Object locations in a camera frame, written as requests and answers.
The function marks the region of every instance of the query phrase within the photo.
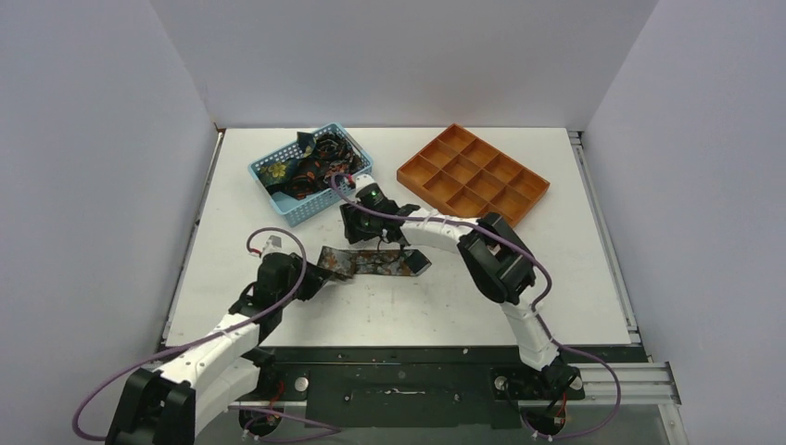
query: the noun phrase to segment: white backdrop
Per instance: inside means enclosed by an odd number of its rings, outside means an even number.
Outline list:
[[[661,0],[585,143],[692,445],[782,444],[786,3]]]
[[[0,442],[86,443],[154,351],[215,139],[146,0],[0,2]]]
[[[584,129],[656,0],[153,0],[220,127]]]

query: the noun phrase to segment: white tabletop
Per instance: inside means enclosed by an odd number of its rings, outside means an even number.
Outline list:
[[[357,128],[352,136],[374,159],[373,176],[399,205],[426,204],[396,181],[396,170],[442,129]],[[565,129],[470,128],[551,182],[515,227],[551,273],[541,313],[554,336],[573,345],[627,344],[625,317]],[[247,165],[295,140],[296,129],[230,129],[223,140],[194,245],[176,296],[168,346],[208,332],[255,279],[259,259],[245,250],[262,226],[286,228]],[[322,246],[350,248],[338,204],[293,229],[316,262]],[[267,239],[261,235],[255,244]],[[373,248],[376,243],[351,248]],[[284,240],[285,249],[294,243]],[[460,257],[422,248],[433,262],[420,277],[362,275],[295,301],[265,346],[500,346],[515,340],[501,309],[478,292]],[[545,281],[542,276],[535,289]]]

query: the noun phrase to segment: orange compartment tray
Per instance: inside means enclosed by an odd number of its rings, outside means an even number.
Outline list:
[[[549,182],[452,124],[396,173],[399,182],[446,215],[499,213],[511,225],[546,194]]]

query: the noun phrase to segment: blue plastic basket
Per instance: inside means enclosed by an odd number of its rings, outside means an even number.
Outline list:
[[[349,135],[347,130],[338,123],[329,123],[324,127],[320,128],[319,130],[314,132],[315,136],[320,136],[322,134],[337,134],[344,139],[346,139],[352,148],[355,150],[355,153],[360,155],[363,161],[363,167],[357,171],[353,172],[353,174],[362,174],[362,173],[371,173],[371,169],[374,166],[374,162],[372,161],[371,157],[368,155],[368,152],[363,150],[360,145],[358,145],[357,141]],[[271,162],[277,162],[281,160],[287,160],[292,158],[301,158],[303,156],[303,152],[300,151],[298,147],[298,143],[293,142],[287,146],[283,146],[277,150],[275,150],[270,155],[262,158],[257,159],[251,162],[248,165],[248,172],[251,173],[251,176],[254,178],[254,181],[260,185],[262,191],[265,195],[268,194],[267,190],[265,190],[264,185],[260,182],[260,178],[257,173],[260,171],[260,167],[263,167]],[[349,195],[352,193],[352,190],[343,182],[338,186],[341,190],[341,193],[345,195]],[[285,195],[281,192],[276,192],[270,196],[270,202],[273,206],[273,209],[276,213],[283,216],[286,219],[286,223],[289,224],[290,227],[294,227],[306,220],[310,217],[316,215],[320,211],[327,209],[328,207],[335,204],[340,197],[333,191],[333,189],[323,190],[322,192],[315,193],[303,199],[294,199],[288,195]]]

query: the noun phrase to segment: screw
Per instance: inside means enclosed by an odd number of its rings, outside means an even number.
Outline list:
[[[295,379],[295,389],[298,392],[303,392],[309,387],[309,379],[306,377],[298,377]]]
[[[499,377],[494,379],[494,388],[496,388],[499,391],[502,391],[503,389],[505,389],[505,385],[507,385],[507,383],[508,383],[508,379],[505,378],[503,375],[500,375]]]

